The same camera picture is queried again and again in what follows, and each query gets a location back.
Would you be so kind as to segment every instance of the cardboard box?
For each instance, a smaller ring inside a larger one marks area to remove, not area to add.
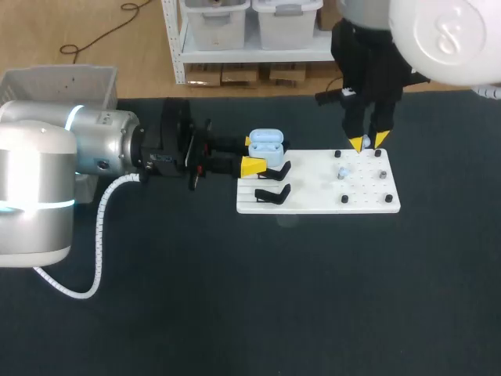
[[[255,86],[259,82],[259,64],[223,64],[221,82],[224,86]]]
[[[320,30],[331,31],[342,18],[337,10],[336,0],[323,0],[323,7],[317,13]]]
[[[273,63],[269,79],[278,86],[296,87],[306,80],[306,63]]]
[[[221,86],[221,64],[186,64],[186,84],[191,86]]]

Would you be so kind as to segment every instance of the dark carpet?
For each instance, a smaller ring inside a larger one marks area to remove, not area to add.
[[[312,98],[195,99],[239,135],[280,128],[295,149],[348,146]],[[162,100],[125,100],[146,126]],[[79,302],[32,270],[0,270],[0,375],[501,374],[501,103],[405,96],[385,147],[397,215],[238,215],[236,183],[152,179],[116,192],[102,286]],[[109,180],[102,179],[97,195]],[[83,291],[97,201],[48,268]]]

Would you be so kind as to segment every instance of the black clip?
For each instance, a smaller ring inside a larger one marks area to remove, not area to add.
[[[290,148],[290,142],[286,139],[282,142],[283,152],[286,153]]]
[[[315,94],[315,100],[319,106],[324,106],[329,103],[337,103],[341,101],[342,93],[342,89],[330,90],[328,92],[317,92]]]
[[[285,179],[290,170],[290,161],[285,162],[280,171],[272,170],[267,168],[265,172],[258,173],[258,179],[271,179],[281,182]]]
[[[290,184],[287,184],[280,193],[271,193],[267,190],[255,190],[254,196],[258,202],[269,202],[270,204],[281,205],[285,202],[289,193]]]

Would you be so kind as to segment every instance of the white rectangular tray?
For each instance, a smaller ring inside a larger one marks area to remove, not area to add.
[[[391,172],[386,150],[380,149],[376,157],[374,150],[341,150],[335,157],[335,150],[288,150],[284,162],[292,167],[282,182],[259,179],[257,175],[238,180],[236,210],[241,214],[370,214],[398,213],[400,200]],[[339,180],[341,167],[349,175]],[[387,173],[386,179],[380,173]],[[280,193],[286,184],[291,192],[282,205],[257,202],[256,189]],[[386,202],[390,194],[393,200]],[[341,198],[348,196],[348,203]]]

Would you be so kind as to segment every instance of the gray storage box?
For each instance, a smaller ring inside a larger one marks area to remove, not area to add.
[[[181,5],[198,49],[243,48],[245,13],[251,0],[181,0]]]
[[[11,100],[84,104],[117,108],[117,68],[92,65],[48,65],[11,69],[0,81],[0,106]],[[94,198],[97,176],[78,175],[75,198],[89,203]]]

